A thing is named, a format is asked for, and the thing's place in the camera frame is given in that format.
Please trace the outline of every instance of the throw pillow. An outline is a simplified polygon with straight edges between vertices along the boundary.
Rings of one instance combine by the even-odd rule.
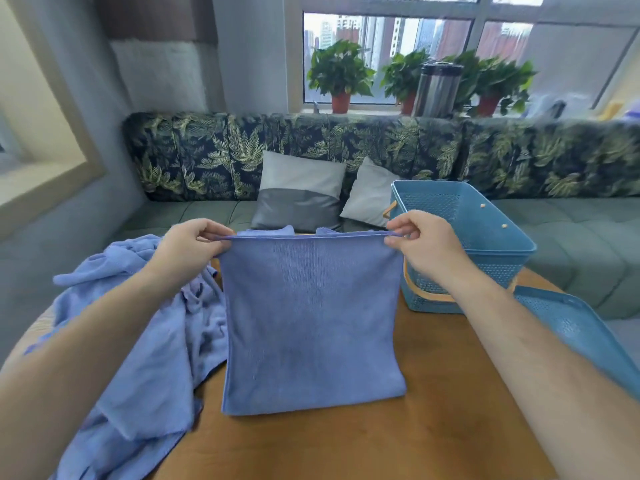
[[[340,190],[345,163],[309,160],[264,151],[253,229],[315,232],[340,227]]]
[[[378,227],[387,225],[382,212],[391,203],[391,184],[395,180],[400,177],[365,157],[340,217]]]

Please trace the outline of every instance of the basket handle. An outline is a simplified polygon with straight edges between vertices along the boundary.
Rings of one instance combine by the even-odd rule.
[[[388,208],[384,210],[384,212],[382,212],[382,217],[384,217],[385,219],[390,219],[391,211],[396,208],[396,205],[398,205],[397,200],[395,200],[391,205],[389,205]]]
[[[428,299],[430,301],[441,301],[443,303],[456,302],[456,300],[450,294],[430,293],[428,291],[421,290],[420,288],[418,288],[418,286],[412,281],[411,276],[409,276],[409,269],[407,266],[406,258],[404,258],[404,281],[406,281],[406,284],[407,286],[409,286],[409,289],[413,291],[416,295],[418,295],[420,298]],[[513,293],[517,284],[518,284],[518,277],[516,276],[514,277],[514,279],[512,279],[507,290]]]

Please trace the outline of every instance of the red flower pot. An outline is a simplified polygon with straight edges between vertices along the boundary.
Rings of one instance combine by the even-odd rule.
[[[411,116],[414,103],[415,103],[415,93],[409,93],[406,99],[400,103],[402,104],[400,108],[400,114],[404,114],[405,116]]]
[[[339,96],[331,97],[331,109],[334,114],[346,114],[349,110],[349,103],[351,102],[351,95],[342,93]]]
[[[491,118],[498,107],[498,103],[502,99],[500,96],[480,96],[480,102],[477,107],[477,114],[481,118]]]

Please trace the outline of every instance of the crumpled towel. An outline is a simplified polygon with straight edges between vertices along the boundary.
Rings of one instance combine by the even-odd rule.
[[[393,347],[402,254],[379,232],[229,237],[222,412],[278,413],[404,395]]]
[[[56,276],[55,284],[68,288],[54,302],[52,333],[137,273],[159,242],[155,235],[114,242],[75,272]],[[215,272],[207,266],[160,307],[52,479],[141,480],[190,430],[202,409],[194,387],[227,359],[224,298]]]

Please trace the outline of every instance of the patterned sofa backrest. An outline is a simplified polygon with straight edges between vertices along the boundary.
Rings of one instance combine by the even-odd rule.
[[[640,194],[640,125],[466,120],[468,178],[489,199]]]
[[[332,114],[135,113],[123,133],[156,201],[254,200],[262,152],[347,163],[343,198],[365,156],[401,178],[450,178],[457,121]]]

